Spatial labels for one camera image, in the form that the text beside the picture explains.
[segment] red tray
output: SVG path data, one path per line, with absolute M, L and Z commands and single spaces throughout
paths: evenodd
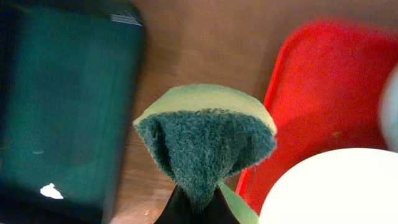
M 275 182 L 302 160 L 347 147 L 386 149 L 377 112 L 396 63 L 398 35 L 392 32 L 317 21 L 291 35 L 264 102 L 278 128 L 278 147 L 243 171 L 236 193 L 259 214 Z

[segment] green sponge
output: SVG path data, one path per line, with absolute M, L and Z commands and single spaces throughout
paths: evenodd
M 257 164 L 275 148 L 275 124 L 255 98 L 219 85 L 172 88 L 134 121 L 157 165 L 195 210 L 218 182 Z

